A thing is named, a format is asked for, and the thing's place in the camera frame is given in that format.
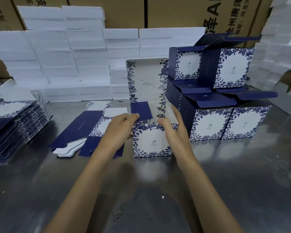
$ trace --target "stainless steel tabletop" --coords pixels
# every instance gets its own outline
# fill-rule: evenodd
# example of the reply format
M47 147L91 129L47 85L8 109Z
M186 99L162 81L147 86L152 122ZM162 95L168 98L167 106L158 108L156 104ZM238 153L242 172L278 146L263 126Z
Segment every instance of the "stainless steel tabletop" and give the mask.
M87 102L49 103L54 117L0 166L0 233L42 232L88 158L57 158L47 146ZM129 108L129 101L112 101ZM253 138L192 142L197 159L246 232L291 232L291 116L273 106ZM112 160L88 232L202 232L174 157Z

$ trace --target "hand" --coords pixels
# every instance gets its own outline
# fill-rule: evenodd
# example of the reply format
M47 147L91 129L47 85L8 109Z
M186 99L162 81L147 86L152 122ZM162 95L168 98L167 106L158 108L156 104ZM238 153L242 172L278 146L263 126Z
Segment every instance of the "hand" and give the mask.
M129 115L127 113L113 117L99 143L100 147L110 151L111 158L127 140L139 117L139 114Z
M178 120L178 129L175 132L171 126L171 122L166 118L159 118L157 121L165 129L166 139L170 148L177 159L177 163L181 168L182 162L187 160L196 160L191 144L190 139L186 130L186 127L183 123L180 112L172 105L173 112Z

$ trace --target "person's right arm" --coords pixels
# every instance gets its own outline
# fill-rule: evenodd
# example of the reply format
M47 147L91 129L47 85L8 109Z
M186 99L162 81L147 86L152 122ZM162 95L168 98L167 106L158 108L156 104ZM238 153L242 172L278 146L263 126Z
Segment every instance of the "person's right arm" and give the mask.
M159 118L158 122L163 125L168 144L184 173L204 233L243 233L194 156L180 112L172 108L179 122L177 131L169 119Z

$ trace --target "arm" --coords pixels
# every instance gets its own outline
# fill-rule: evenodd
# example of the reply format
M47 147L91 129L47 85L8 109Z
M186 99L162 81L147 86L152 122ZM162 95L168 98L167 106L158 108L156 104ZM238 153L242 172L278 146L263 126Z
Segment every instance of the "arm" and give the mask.
M88 164L44 233L86 232L99 192L103 171L130 135L138 114L122 114L109 123Z
M184 173L204 233L243 233L195 158L180 112L172 108L179 122L177 131L169 119L159 118L158 122L163 125L168 144Z

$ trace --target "person's left hand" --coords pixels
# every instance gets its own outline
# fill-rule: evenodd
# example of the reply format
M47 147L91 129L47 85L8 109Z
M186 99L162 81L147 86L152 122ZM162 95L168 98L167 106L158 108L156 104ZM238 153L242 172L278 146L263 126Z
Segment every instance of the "person's left hand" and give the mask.
M113 117L99 143L99 146L110 152L111 158L127 140L139 117L139 114L127 113Z

